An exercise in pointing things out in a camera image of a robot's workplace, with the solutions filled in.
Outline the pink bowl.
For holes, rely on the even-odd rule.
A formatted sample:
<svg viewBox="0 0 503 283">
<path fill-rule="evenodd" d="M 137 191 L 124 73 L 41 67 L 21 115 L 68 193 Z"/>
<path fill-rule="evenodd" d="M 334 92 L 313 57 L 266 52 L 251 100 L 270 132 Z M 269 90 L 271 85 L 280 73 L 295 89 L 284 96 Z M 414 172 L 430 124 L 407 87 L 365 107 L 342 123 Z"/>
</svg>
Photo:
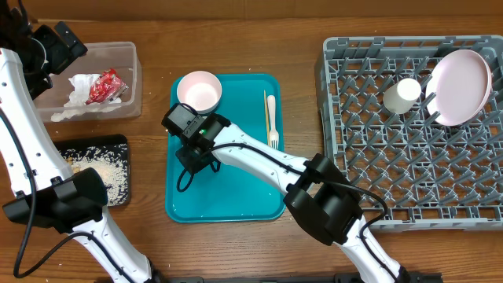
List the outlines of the pink bowl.
<svg viewBox="0 0 503 283">
<path fill-rule="evenodd" d="M 222 97 L 222 84 L 210 72 L 194 71 L 182 77 L 177 86 L 180 103 L 194 108 L 199 114 L 216 110 Z"/>
</svg>

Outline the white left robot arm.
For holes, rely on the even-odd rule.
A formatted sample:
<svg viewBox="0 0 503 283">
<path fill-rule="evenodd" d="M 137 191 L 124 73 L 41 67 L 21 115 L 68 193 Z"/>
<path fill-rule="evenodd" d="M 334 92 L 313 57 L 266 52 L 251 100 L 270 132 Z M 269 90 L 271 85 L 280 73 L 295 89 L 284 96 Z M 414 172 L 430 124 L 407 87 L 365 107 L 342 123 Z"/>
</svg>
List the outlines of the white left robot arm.
<svg viewBox="0 0 503 283">
<path fill-rule="evenodd" d="M 15 199 L 3 211 L 26 226 L 13 274 L 23 278 L 49 257 L 20 271 L 33 227 L 54 228 L 78 241 L 115 282 L 160 282 L 161 274 L 114 222 L 104 183 L 93 168 L 78 173 L 53 144 L 33 102 L 86 47 L 64 22 L 32 31 L 28 24 L 1 27 L 1 154 Z"/>
</svg>

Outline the red snack wrapper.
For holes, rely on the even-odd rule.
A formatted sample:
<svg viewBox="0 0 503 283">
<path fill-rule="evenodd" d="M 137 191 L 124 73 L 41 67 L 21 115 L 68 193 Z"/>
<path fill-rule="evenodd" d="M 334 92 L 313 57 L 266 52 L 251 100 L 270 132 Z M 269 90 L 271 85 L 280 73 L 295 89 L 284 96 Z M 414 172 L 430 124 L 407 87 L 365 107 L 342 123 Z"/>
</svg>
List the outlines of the red snack wrapper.
<svg viewBox="0 0 503 283">
<path fill-rule="evenodd" d="M 113 101 L 128 89 L 114 68 L 104 71 L 91 85 L 87 105 Z"/>
</svg>

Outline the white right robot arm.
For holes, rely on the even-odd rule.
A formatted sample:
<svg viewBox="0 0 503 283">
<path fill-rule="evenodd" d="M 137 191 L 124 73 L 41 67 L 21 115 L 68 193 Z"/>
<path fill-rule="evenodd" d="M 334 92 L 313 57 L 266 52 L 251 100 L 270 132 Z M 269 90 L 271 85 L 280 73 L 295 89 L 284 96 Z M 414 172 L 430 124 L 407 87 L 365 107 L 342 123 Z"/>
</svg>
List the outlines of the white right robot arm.
<svg viewBox="0 0 503 283">
<path fill-rule="evenodd" d="M 177 157 L 185 172 L 194 175 L 206 166 L 218 171 L 221 164 L 240 168 L 277 189 L 297 224 L 322 244 L 336 244 L 364 282 L 410 281 L 369 231 L 359 205 L 365 190 L 351 185 L 327 157 L 288 155 L 219 114 L 168 114 L 162 124 L 182 142 Z"/>
</svg>

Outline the white plastic fork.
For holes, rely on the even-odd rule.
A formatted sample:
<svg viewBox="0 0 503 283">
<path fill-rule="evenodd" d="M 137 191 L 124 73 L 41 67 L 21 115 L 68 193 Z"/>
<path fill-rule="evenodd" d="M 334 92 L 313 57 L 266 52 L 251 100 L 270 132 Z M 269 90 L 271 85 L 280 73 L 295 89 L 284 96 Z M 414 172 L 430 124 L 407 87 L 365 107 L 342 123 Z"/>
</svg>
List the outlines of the white plastic fork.
<svg viewBox="0 0 503 283">
<path fill-rule="evenodd" d="M 267 97 L 267 104 L 270 117 L 270 145 L 274 149 L 278 149 L 279 146 L 279 133 L 276 128 L 276 98 L 273 95 Z"/>
</svg>

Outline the pink round plate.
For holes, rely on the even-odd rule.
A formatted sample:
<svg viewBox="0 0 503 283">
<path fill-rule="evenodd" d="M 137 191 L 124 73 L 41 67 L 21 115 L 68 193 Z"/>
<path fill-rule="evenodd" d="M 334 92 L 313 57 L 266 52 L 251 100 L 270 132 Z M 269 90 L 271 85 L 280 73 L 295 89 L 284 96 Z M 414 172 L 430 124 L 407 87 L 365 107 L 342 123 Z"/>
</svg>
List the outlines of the pink round plate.
<svg viewBox="0 0 503 283">
<path fill-rule="evenodd" d="M 426 109 L 443 126 L 457 126 L 478 114 L 486 104 L 491 71 L 481 55 L 472 50 L 456 50 L 434 67 L 426 89 Z"/>
</svg>

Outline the white napkin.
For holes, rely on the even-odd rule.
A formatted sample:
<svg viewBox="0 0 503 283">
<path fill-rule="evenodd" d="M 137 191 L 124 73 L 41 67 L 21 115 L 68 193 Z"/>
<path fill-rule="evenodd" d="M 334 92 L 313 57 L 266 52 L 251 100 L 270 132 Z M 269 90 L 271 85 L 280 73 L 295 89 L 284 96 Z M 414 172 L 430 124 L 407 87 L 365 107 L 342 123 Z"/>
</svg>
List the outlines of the white napkin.
<svg viewBox="0 0 503 283">
<path fill-rule="evenodd" d="M 71 77 L 69 82 L 74 86 L 74 90 L 69 94 L 69 101 L 64 104 L 64 107 L 80 107 L 80 109 L 64 110 L 62 113 L 55 113 L 51 116 L 51 121 L 60 122 L 64 119 L 71 119 L 73 116 L 81 116 L 87 112 L 111 112 L 118 109 L 119 106 L 110 106 L 103 109 L 99 109 L 98 107 L 88 110 L 83 109 L 89 98 L 90 87 L 99 76 L 99 74 L 77 74 Z"/>
</svg>

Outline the white paper cup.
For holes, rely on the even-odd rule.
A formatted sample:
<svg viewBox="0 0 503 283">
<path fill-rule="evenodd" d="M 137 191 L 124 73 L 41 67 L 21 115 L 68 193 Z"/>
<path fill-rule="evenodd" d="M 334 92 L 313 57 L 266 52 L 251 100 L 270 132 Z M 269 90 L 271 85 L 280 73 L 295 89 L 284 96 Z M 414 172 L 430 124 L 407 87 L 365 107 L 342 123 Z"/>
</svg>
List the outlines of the white paper cup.
<svg viewBox="0 0 503 283">
<path fill-rule="evenodd" d="M 389 112 L 404 114 L 413 107 L 420 94 L 418 81 L 412 78 L 402 79 L 384 92 L 384 107 Z"/>
</svg>

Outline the wooden chopstick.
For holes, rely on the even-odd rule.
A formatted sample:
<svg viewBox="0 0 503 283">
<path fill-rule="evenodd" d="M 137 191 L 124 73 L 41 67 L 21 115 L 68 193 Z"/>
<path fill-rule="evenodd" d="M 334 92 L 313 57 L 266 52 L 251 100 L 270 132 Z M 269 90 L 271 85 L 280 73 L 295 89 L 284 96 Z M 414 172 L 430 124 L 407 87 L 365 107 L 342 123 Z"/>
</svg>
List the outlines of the wooden chopstick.
<svg viewBox="0 0 503 283">
<path fill-rule="evenodd" d="M 266 137 L 267 137 L 267 145 L 270 145 L 270 120 L 269 120 L 269 111 L 267 104 L 267 96 L 266 91 L 263 91 L 263 100 L 264 100 L 264 111 L 265 111 L 265 120 L 266 120 Z"/>
</svg>

